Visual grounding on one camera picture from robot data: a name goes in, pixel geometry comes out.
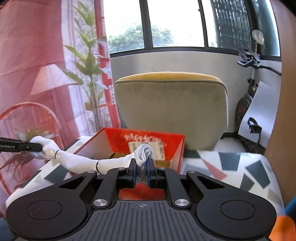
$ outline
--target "chair backrest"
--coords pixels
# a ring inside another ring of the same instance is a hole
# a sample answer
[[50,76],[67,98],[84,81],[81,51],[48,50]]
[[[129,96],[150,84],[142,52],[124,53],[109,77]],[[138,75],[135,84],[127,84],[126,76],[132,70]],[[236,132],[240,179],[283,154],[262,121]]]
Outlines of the chair backrest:
[[184,134],[187,149],[213,149],[228,125],[227,89],[214,76],[135,74],[115,82],[115,96],[128,128]]
[[[39,103],[20,103],[0,114],[1,137],[30,141],[35,135],[55,135],[52,139],[63,149],[60,130],[54,112]],[[10,195],[44,164],[26,152],[0,153],[0,169],[4,166],[0,170],[0,187]],[[0,203],[3,202],[5,200],[0,196]]]

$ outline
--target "corrugated panel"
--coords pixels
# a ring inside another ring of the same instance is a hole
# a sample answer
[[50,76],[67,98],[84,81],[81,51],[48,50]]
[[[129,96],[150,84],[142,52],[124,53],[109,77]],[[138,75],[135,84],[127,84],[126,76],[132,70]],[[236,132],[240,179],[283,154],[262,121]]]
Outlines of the corrugated panel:
[[243,0],[210,0],[218,48],[252,48],[251,31]]

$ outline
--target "pink triangle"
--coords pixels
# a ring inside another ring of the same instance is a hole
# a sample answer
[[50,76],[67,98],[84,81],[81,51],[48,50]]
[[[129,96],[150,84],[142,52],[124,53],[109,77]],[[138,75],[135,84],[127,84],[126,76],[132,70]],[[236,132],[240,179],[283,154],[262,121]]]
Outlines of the pink triangle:
[[220,171],[219,169],[214,167],[212,164],[208,163],[206,160],[202,159],[202,161],[207,166],[207,168],[209,169],[209,171],[211,172],[211,174],[214,176],[215,179],[221,181],[227,177],[227,175],[224,172]]

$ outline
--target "window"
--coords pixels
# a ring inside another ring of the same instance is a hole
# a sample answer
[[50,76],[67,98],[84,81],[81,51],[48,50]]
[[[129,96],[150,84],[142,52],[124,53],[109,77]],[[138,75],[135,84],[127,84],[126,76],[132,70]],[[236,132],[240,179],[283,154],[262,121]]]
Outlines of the window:
[[104,18],[110,53],[144,48],[139,0],[104,1]]
[[252,49],[243,0],[202,0],[209,47]]
[[279,36],[276,27],[274,12],[269,0],[252,0],[257,15],[259,30],[264,36],[264,45],[261,45],[261,54],[280,56]]
[[204,47],[197,0],[147,0],[153,47]]

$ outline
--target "black window frame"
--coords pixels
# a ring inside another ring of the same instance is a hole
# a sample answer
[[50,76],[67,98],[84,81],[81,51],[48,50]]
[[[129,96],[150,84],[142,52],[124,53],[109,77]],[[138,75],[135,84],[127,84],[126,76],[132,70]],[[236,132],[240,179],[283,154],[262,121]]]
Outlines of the black window frame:
[[[226,48],[216,48],[209,47],[208,38],[207,38],[207,26],[205,21],[205,13],[202,6],[202,0],[197,0],[199,4],[199,9],[197,11],[200,12],[203,36],[204,36],[204,47],[153,47],[153,39],[152,39],[152,31],[151,31],[151,23],[148,9],[148,1],[147,0],[139,0],[140,3],[140,11],[141,11],[141,21],[143,28],[143,39],[144,39],[144,48],[136,49],[136,50],[128,50],[117,53],[111,53],[110,57],[120,57],[132,54],[140,54],[140,53],[155,53],[155,52],[167,52],[167,51],[197,51],[197,52],[209,52],[209,53],[223,53],[230,55],[238,55],[237,50],[226,49]],[[258,21],[255,13],[255,9],[252,3],[252,0],[243,0],[246,6],[246,11],[249,20],[250,32],[252,34],[254,29],[258,29]],[[281,56],[268,56],[261,55],[261,48],[258,46],[258,53],[261,56],[262,60],[272,60],[281,62]]]

